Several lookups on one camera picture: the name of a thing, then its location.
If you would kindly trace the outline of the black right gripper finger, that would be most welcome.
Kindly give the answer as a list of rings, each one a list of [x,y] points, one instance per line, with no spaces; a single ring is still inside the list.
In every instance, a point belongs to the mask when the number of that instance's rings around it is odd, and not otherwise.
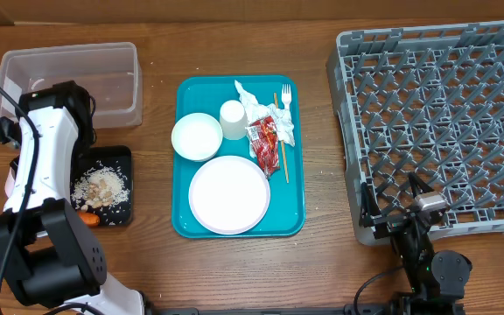
[[[408,174],[409,186],[412,191],[412,195],[416,197],[417,195],[423,193],[432,193],[434,189],[425,183],[419,176],[414,172]]]
[[[361,211],[360,217],[366,219],[368,216],[379,216],[381,210],[375,200],[375,196],[367,183],[361,184]]]

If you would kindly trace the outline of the white bowl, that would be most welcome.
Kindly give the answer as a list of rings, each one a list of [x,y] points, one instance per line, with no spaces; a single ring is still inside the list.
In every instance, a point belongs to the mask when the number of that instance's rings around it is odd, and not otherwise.
[[[191,113],[180,118],[171,132],[171,144],[182,158],[203,162],[214,157],[221,147],[223,132],[211,115]]]

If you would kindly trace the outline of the rice and peanut leftovers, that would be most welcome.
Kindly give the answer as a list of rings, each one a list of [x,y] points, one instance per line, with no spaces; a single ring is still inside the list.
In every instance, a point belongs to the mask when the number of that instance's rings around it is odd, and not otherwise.
[[[130,198],[126,180],[118,169],[91,168],[74,181],[71,201],[82,211],[118,206]]]

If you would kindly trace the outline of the pink bowl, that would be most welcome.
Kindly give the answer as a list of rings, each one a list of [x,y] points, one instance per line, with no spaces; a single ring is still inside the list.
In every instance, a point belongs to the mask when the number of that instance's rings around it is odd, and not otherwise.
[[[9,198],[13,193],[15,186],[15,176],[16,172],[12,168],[10,168],[4,185],[4,191],[7,198]]]

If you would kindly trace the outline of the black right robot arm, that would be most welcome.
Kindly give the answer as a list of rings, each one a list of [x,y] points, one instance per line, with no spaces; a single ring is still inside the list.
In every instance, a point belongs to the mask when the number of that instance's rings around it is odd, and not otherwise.
[[[368,279],[355,293],[353,312],[363,314],[361,293],[373,282],[404,270],[410,292],[397,292],[374,314],[463,314],[465,286],[473,269],[464,255],[435,251],[428,236],[448,210],[445,198],[423,182],[414,172],[408,175],[413,202],[405,213],[382,216],[375,196],[366,183],[361,185],[360,225],[373,228],[376,239],[388,238],[401,264]]]

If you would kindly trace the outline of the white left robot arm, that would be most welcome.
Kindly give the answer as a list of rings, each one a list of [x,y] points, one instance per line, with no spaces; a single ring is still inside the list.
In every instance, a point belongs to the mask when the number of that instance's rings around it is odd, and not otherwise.
[[[94,143],[95,100],[74,81],[21,95],[20,154],[0,214],[0,293],[50,313],[152,314],[107,271],[101,244],[71,205],[72,164]]]

